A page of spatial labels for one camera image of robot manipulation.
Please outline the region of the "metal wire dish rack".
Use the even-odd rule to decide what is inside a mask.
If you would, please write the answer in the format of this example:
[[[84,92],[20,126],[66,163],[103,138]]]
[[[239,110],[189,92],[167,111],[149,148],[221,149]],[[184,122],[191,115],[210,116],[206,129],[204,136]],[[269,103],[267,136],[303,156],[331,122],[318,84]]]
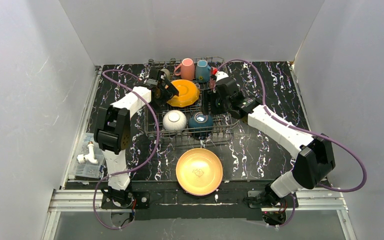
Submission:
[[[199,60],[206,60],[209,64],[210,67],[216,67],[218,68],[221,64],[225,62],[225,59],[219,56],[207,56],[207,57],[195,57],[192,58],[192,60],[195,63]],[[159,69],[168,69],[171,73],[171,80],[178,80],[181,79],[180,76],[175,76],[174,75],[174,69],[175,67],[181,63],[181,59],[175,59],[171,58],[170,60],[165,60],[165,61],[154,61],[153,59],[149,59],[148,63],[145,64],[145,72],[148,73],[151,67],[159,68]],[[192,105],[186,106],[186,107],[173,107],[168,104],[165,106],[162,106],[159,108],[159,110],[156,110],[156,116],[159,121],[159,139],[170,139],[173,137],[180,138],[180,137],[192,137],[191,133],[188,130],[188,120],[190,117],[196,113],[196,112],[201,112],[201,103],[202,103],[202,92],[203,90],[209,90],[210,89],[210,83],[199,83],[196,80],[192,80],[192,82],[197,86],[199,89],[199,99]],[[157,137],[157,130],[156,130],[156,124],[155,121],[152,117],[152,114],[148,108],[144,109],[144,132],[146,136],[154,140]],[[183,130],[177,130],[177,131],[168,131],[165,130],[163,127],[163,117],[164,115],[171,110],[178,110],[183,112],[186,115],[187,118],[187,124],[186,128]],[[209,136],[218,136],[222,135],[224,136],[225,134],[231,134],[232,129],[234,129],[238,123],[239,120],[234,119],[231,117],[229,113],[224,113],[224,114],[213,114],[210,113],[213,117],[213,129],[212,132]]]

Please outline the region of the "brown beige bowl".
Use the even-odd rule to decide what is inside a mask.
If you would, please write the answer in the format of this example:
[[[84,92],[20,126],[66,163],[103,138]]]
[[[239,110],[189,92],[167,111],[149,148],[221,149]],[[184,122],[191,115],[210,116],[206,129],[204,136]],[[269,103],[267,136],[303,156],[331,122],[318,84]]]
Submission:
[[[213,117],[211,115],[204,115],[199,111],[189,118],[188,131],[194,138],[204,140],[212,133],[213,125]]]

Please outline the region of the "yellow plate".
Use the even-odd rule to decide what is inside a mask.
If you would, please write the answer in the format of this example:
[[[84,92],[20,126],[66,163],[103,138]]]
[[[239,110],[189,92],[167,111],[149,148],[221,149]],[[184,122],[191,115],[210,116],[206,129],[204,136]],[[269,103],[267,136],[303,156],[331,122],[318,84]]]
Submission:
[[[177,79],[171,82],[178,90],[178,95],[167,101],[172,107],[184,108],[193,105],[200,96],[198,87],[190,80]]]

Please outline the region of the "pink ceramic mug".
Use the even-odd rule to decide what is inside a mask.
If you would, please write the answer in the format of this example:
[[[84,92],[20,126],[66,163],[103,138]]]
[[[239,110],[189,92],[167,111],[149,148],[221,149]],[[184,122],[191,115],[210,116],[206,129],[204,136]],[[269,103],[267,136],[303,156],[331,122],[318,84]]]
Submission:
[[[175,67],[173,74],[180,76],[184,80],[192,81],[195,78],[195,64],[191,58],[184,58],[181,63]]]

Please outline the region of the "white ceramic bowl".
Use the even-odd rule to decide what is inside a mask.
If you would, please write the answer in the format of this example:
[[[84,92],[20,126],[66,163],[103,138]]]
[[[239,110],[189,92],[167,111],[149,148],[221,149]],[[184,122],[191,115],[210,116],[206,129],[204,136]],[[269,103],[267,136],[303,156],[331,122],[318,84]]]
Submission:
[[[163,116],[162,124],[167,131],[181,131],[187,126],[187,117],[179,110],[170,110]]]

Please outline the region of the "blue ceramic mug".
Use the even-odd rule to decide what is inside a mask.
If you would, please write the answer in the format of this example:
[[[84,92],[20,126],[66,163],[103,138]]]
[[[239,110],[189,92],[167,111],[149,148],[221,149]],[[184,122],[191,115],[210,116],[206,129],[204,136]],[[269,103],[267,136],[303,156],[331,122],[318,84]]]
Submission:
[[[210,81],[211,67],[206,60],[199,60],[195,67],[195,79],[199,83],[207,83]]]

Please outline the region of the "beige round plate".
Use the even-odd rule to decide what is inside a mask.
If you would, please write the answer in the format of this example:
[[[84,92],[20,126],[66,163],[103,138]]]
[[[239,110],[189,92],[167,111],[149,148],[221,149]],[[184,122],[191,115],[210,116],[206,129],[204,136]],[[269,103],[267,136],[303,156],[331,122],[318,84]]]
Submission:
[[[221,160],[205,148],[193,148],[178,159],[175,169],[176,179],[183,190],[213,191],[223,179]]]

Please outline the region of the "beige ceramic mug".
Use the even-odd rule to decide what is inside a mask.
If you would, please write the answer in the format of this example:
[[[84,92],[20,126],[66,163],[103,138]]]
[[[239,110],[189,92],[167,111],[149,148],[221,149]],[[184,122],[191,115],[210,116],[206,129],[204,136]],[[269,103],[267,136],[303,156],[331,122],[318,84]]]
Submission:
[[[167,68],[161,69],[162,72],[164,72],[166,78],[171,82],[172,81],[172,75],[171,72]]]

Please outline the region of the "pink polka dot plate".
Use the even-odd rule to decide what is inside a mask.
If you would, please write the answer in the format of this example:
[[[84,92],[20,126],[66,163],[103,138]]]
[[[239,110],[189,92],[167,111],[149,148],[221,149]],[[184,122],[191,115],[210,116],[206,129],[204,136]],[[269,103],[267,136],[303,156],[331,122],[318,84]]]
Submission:
[[[210,79],[209,79],[209,88],[213,90],[216,86],[216,73],[218,72],[216,67],[211,67],[210,68]]]

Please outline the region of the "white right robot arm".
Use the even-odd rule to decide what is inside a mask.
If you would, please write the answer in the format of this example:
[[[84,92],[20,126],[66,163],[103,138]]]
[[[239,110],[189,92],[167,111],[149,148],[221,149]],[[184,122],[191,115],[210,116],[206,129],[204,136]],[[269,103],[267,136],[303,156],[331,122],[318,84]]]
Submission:
[[[294,167],[267,184],[259,195],[247,197],[251,204],[276,205],[282,198],[301,189],[313,189],[336,166],[332,143],[293,129],[285,120],[276,121],[276,114],[260,99],[245,97],[236,81],[227,76],[211,79],[210,89],[203,92],[205,113],[229,113],[275,140],[295,159]]]

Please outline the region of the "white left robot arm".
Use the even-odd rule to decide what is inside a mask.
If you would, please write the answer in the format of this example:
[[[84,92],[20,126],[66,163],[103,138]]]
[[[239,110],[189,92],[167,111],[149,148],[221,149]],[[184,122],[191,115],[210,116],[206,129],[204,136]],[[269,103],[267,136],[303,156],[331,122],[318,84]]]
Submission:
[[[131,118],[142,107],[147,107],[159,130],[157,112],[168,100],[179,95],[166,73],[156,67],[150,68],[148,76],[128,91],[128,94],[109,107],[98,109],[93,135],[103,152],[107,167],[108,189],[102,193],[123,207],[133,201],[130,170],[126,161],[126,148],[132,139]]]

